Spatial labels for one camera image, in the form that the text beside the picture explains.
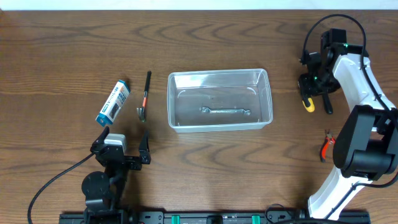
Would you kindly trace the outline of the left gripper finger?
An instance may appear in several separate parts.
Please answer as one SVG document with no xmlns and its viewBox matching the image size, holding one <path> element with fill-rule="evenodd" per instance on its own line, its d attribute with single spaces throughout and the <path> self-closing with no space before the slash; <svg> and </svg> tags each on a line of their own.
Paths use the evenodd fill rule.
<svg viewBox="0 0 398 224">
<path fill-rule="evenodd" d="M 144 135 L 143 135 L 140 145 L 139 145 L 139 154 L 141 157 L 149 157 L 150 156 L 149 132 L 148 131 L 144 131 Z"/>
<path fill-rule="evenodd" d="M 97 145 L 100 145 L 100 144 L 104 144 L 104 140 L 106 139 L 108 134 L 109 134 L 109 127 L 105 126 L 103 131 L 102 131 L 102 133 L 92 143 L 92 146 L 97 146 Z"/>
</svg>

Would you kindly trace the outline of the stubby yellow black screwdriver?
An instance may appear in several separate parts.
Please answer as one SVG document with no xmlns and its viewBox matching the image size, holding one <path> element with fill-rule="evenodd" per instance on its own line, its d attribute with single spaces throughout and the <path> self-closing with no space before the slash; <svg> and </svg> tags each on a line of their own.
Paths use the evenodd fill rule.
<svg viewBox="0 0 398 224">
<path fill-rule="evenodd" d="M 309 113 L 312 113 L 312 112 L 315 111 L 315 105 L 314 105 L 314 103 L 313 103 L 312 98 L 304 98 L 304 99 L 302 100 L 302 103 L 303 103 L 305 109 L 306 109 Z"/>
</svg>

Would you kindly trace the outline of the slim black yellow screwdriver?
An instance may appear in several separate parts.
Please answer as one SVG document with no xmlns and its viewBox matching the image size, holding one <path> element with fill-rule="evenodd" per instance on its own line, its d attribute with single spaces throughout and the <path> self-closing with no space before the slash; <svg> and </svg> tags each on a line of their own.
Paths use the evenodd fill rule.
<svg viewBox="0 0 398 224">
<path fill-rule="evenodd" d="M 330 102 L 330 98 L 329 98 L 329 96 L 328 96 L 328 93 L 322 94 L 322 98 L 323 98 L 323 104 L 324 104 L 325 112 L 326 112 L 327 114 L 333 114 L 333 107 L 332 107 L 332 105 L 331 105 L 331 102 Z"/>
</svg>

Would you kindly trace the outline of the small black orange hammer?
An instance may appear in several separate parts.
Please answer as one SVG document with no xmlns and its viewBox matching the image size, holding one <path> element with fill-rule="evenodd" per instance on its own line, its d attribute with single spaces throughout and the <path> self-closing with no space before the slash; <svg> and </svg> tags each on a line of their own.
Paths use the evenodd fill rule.
<svg viewBox="0 0 398 224">
<path fill-rule="evenodd" d="M 142 101 L 142 105 L 140 108 L 137 108 L 137 114 L 139 116 L 139 119 L 142 122 L 146 121 L 146 108 L 147 108 L 147 99 L 148 99 L 148 93 L 149 93 L 149 87 L 150 87 L 150 79 L 152 76 L 152 72 L 148 71 L 147 72 L 147 76 L 146 76 L 146 84 L 144 87 L 144 94 L 143 94 L 143 101 Z"/>
</svg>

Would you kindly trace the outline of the red handled pliers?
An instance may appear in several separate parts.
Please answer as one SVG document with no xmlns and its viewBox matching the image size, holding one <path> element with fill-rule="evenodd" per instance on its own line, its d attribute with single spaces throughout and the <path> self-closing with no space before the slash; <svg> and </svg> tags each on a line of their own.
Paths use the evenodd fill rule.
<svg viewBox="0 0 398 224">
<path fill-rule="evenodd" d="M 322 147 L 320 148 L 320 161 L 326 161 L 326 152 L 329 147 L 333 147 L 335 144 L 335 138 L 333 133 L 328 129 L 325 131 L 325 140 L 323 142 Z"/>
</svg>

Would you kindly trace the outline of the silver combination wrench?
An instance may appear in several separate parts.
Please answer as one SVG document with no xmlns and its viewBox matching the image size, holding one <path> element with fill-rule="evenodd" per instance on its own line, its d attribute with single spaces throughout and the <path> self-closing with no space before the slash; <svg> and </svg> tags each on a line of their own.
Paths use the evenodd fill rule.
<svg viewBox="0 0 398 224">
<path fill-rule="evenodd" d="M 243 114 L 245 116 L 251 114 L 250 110 L 245 109 L 210 109 L 209 107 L 201 107 L 200 112 L 208 114 Z"/>
</svg>

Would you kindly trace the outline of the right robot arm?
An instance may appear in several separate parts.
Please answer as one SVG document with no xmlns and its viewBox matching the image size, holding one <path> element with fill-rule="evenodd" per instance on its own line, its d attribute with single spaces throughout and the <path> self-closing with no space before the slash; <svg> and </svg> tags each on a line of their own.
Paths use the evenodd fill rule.
<svg viewBox="0 0 398 224">
<path fill-rule="evenodd" d="M 346 31 L 330 29 L 321 36 L 320 51 L 305 52 L 308 72 L 298 78 L 302 103 L 314 111 L 314 96 L 322 96 L 325 111 L 333 112 L 328 95 L 342 89 L 350 115 L 333 146 L 333 169 L 308 199 L 311 218 L 337 220 L 343 208 L 365 186 L 397 167 L 397 108 L 381 90 L 367 51 L 348 44 Z"/>
</svg>

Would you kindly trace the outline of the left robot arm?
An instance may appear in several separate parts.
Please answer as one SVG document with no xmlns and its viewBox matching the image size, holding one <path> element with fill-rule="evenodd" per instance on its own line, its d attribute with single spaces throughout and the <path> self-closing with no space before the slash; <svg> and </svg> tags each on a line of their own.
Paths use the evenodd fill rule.
<svg viewBox="0 0 398 224">
<path fill-rule="evenodd" d="M 141 170 L 144 164 L 151 162 L 149 133 L 146 131 L 143 135 L 138 156 L 127 156 L 126 151 L 125 135 L 111 134 L 108 126 L 92 143 L 90 152 L 104 167 L 104 171 L 92 172 L 82 182 L 81 189 L 89 211 L 96 213 L 116 209 L 124 191 L 128 172 Z"/>
</svg>

